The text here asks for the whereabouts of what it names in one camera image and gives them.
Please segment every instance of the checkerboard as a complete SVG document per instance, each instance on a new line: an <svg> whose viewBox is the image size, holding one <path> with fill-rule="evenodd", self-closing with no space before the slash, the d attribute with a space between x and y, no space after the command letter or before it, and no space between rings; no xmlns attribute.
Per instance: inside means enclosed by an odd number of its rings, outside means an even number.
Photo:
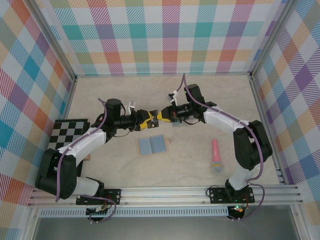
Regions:
<svg viewBox="0 0 320 240"><path fill-rule="evenodd" d="M72 143L89 129L87 119L56 120L48 149L59 149Z"/></svg>

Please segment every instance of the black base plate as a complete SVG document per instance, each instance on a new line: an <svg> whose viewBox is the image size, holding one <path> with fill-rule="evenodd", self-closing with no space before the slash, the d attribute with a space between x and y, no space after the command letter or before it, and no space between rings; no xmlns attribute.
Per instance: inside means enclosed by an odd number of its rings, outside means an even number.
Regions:
<svg viewBox="0 0 320 240"><path fill-rule="evenodd" d="M111 199L115 202L116 205L120 204L121 199L121 189L104 189L103 198ZM92 199L81 196L75 201L76 205L104 205L105 200Z"/></svg>
<svg viewBox="0 0 320 240"><path fill-rule="evenodd" d="M246 204L248 198L248 203L253 204L255 202L255 196L253 195L254 192L251 187L246 187L244 189L243 195L236 199L234 202L231 202L228 195L226 194L225 187L211 187L208 190L208 194L210 196L210 203L211 204Z"/></svg>

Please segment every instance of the aluminum rail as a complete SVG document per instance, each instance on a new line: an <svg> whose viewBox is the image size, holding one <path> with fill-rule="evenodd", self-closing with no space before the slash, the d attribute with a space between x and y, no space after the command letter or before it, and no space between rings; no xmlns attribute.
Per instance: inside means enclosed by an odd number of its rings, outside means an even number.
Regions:
<svg viewBox="0 0 320 240"><path fill-rule="evenodd" d="M265 185L264 206L271 205L299 205L303 203L302 196L296 185ZM210 204L206 196L207 186L182 187L122 187L121 200L117 207L195 207L195 206L234 206L234 203ZM262 198L262 189L252 186L255 203ZM81 207L76 205L76 196L60 199L55 202L55 196L39 189L34 189L29 206L32 208L63 208Z"/></svg>

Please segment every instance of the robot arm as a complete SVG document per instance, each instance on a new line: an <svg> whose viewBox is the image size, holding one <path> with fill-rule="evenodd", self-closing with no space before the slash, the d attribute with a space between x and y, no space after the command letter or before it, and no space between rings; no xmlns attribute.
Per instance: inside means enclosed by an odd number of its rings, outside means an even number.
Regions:
<svg viewBox="0 0 320 240"><path fill-rule="evenodd" d="M104 183L93 179L80 177L80 163L95 148L108 142L115 134L117 129L129 129L132 131L141 131L145 128L152 128L154 125L148 125L154 116L146 110L134 111L130 107L129 115L120 115L122 103L118 99L108 99L105 103L107 118L100 129L100 118L91 125L91 128L83 134L83 139L77 140L61 147L57 150L48 149L42 156L41 165L36 177L35 186L50 194L57 194L57 170L58 162L65 153L60 167L60 194L59 198L67 199L72 195L86 195L104 197Z"/></svg>
<svg viewBox="0 0 320 240"><path fill-rule="evenodd" d="M203 123L214 125L227 134L233 135L235 158L238 165L234 174L225 182L225 192L231 201L235 201L243 194L245 188L248 187L248 180L252 178L257 169L260 169L261 164L257 143L251 140L253 136L244 125L250 128L257 137L262 151L263 162L273 153L266 131L258 120L248 122L237 119L229 114L222 114L222 110L215 103L205 102L196 84L188 85L187 88L195 100L212 109L200 106L194 102L187 93L186 88L184 88L188 103L176 105L175 101L172 101L171 106L164 108L159 113L158 119L165 122L181 123L193 116Z"/></svg>

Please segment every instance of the colorful plaid backdrop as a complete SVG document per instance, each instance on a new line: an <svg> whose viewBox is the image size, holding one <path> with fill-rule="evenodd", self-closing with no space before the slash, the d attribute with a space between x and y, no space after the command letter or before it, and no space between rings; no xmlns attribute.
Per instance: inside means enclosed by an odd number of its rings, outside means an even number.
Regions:
<svg viewBox="0 0 320 240"><path fill-rule="evenodd" d="M71 80L22 0L0 0L0 239L15 240Z"/></svg>
<svg viewBox="0 0 320 240"><path fill-rule="evenodd" d="M36 1L74 71L85 75L247 72L285 2Z"/></svg>
<svg viewBox="0 0 320 240"><path fill-rule="evenodd" d="M279 19L279 17L280 17L280 15L281 15L281 13L282 13L282 11L283 11L283 9L284 9L284 7L285 7L287 2L288 2L288 0L281 0L281 3L278 6L278 9L276 10L276 12L275 12L275 14L273 16L273 19L272 19L267 31L265 32L262 41L260 42L259 48L258 48L258 50L256 51L256 53L254 55L253 61L251 62L251 65L250 65L250 67L248 69L248 72L252 72L252 70L253 70L256 62L257 62L257 59L260 56L260 53L261 53L262 49L265 47L267 41L269 40L270 34L271 34L276 22L278 21L278 19Z"/></svg>
<svg viewBox="0 0 320 240"><path fill-rule="evenodd" d="M257 77L285 173L320 236L320 0L299 1Z"/></svg>

